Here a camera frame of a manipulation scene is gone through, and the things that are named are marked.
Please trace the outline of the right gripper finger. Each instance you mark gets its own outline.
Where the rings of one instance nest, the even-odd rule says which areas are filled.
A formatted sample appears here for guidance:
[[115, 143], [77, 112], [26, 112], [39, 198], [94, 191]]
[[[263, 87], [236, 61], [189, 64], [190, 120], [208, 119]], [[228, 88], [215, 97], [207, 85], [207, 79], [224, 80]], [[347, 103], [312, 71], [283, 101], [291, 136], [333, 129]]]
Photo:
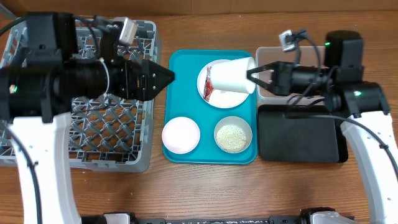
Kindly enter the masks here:
[[247, 73], [246, 78], [268, 92], [273, 93], [273, 87], [270, 83], [266, 83], [258, 78], [253, 77], [251, 73]]
[[262, 65], [260, 67], [250, 69], [246, 72], [246, 77], [251, 78], [252, 74], [254, 74], [254, 73], [259, 73], [259, 72], [263, 72], [266, 70], [274, 70], [278, 66], [278, 64], [279, 64], [278, 62], [272, 62], [272, 63], [268, 63], [266, 65]]

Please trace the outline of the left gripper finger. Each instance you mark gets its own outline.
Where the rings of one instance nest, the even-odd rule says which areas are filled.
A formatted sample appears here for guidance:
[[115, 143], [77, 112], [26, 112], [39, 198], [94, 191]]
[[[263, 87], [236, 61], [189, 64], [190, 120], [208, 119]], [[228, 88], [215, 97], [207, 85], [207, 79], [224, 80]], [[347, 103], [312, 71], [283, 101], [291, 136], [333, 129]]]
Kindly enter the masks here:
[[159, 81], [172, 82], [175, 80], [175, 73], [153, 61], [149, 61], [149, 73]]
[[174, 78], [148, 78], [146, 84], [146, 101], [153, 100], [164, 88], [174, 81]]

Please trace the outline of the white paper cup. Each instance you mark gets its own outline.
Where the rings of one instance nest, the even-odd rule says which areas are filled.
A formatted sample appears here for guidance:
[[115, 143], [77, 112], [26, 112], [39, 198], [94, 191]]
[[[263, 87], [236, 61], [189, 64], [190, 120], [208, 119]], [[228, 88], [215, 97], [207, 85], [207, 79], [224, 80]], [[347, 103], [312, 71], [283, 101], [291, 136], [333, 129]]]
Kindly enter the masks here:
[[252, 94], [256, 84], [247, 78], [247, 71], [255, 65], [252, 57], [214, 64], [210, 70], [210, 82], [217, 90]]

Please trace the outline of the red snack wrapper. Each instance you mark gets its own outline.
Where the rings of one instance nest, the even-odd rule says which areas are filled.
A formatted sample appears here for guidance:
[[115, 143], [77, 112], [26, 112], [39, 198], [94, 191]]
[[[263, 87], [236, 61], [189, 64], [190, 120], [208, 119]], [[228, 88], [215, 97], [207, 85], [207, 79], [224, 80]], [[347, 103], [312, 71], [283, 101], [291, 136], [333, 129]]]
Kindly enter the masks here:
[[214, 91], [213, 85], [211, 84], [211, 69], [212, 66], [207, 66], [206, 68], [206, 80], [205, 80], [205, 87], [204, 87], [204, 92], [203, 92], [203, 98], [205, 101], [209, 102], [210, 96]]

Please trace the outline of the grey bowl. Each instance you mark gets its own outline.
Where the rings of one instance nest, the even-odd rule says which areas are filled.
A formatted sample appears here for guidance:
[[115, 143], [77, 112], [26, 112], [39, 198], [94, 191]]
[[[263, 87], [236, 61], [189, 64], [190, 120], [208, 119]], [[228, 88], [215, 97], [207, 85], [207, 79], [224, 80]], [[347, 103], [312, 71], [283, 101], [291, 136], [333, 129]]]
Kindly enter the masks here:
[[225, 118], [223, 118], [222, 120], [220, 120], [217, 123], [217, 125], [215, 127], [215, 130], [214, 130], [215, 142], [216, 142], [216, 134], [217, 134], [218, 130], [221, 127], [223, 127], [223, 126], [230, 125], [230, 124], [235, 125], [235, 126], [239, 126], [244, 131], [244, 133], [246, 135], [246, 145], [245, 145], [245, 148], [242, 151], [240, 151], [240, 152], [245, 151], [249, 147], [249, 145], [251, 144], [253, 133], [252, 133], [252, 129], [251, 129], [250, 125], [244, 119], [242, 119], [240, 117], [237, 117], [237, 116], [225, 117]]

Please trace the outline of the white rice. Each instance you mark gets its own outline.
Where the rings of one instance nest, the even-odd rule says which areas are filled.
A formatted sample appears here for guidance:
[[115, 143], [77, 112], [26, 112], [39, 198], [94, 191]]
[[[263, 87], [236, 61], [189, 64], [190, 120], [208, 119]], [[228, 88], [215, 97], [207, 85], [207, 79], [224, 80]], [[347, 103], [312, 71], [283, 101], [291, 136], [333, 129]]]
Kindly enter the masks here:
[[218, 130], [216, 142], [226, 152], [240, 152], [245, 148], [246, 135], [239, 126], [225, 125]]

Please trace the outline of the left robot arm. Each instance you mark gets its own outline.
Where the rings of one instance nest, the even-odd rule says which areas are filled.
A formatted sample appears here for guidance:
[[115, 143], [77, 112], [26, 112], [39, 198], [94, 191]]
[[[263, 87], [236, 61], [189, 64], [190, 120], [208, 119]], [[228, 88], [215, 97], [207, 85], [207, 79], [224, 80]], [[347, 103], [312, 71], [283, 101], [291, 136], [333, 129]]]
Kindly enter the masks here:
[[151, 60], [133, 62], [118, 54], [131, 45], [137, 22], [95, 16], [95, 56], [78, 59], [76, 21], [70, 13], [37, 12], [22, 18], [27, 47], [1, 69], [1, 128], [16, 154], [25, 223], [135, 223], [133, 213], [82, 217], [72, 190], [68, 138], [72, 100], [112, 94], [153, 100], [175, 75]]

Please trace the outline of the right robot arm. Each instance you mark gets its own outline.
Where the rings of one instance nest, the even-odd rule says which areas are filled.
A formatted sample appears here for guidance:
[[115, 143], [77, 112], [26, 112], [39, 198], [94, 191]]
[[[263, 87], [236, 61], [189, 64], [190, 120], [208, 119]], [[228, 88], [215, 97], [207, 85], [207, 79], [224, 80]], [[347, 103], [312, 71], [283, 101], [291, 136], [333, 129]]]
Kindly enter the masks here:
[[[287, 30], [279, 36], [283, 51], [296, 53], [293, 62], [276, 61], [249, 69], [248, 80], [289, 102], [287, 119], [334, 119], [340, 121], [361, 173], [371, 223], [397, 223], [397, 143], [390, 106], [381, 86], [363, 80], [364, 42], [358, 32], [327, 33], [325, 55], [318, 49], [316, 67], [299, 64], [299, 42], [314, 41], [307, 31]], [[299, 115], [299, 101], [321, 95], [328, 114]]]

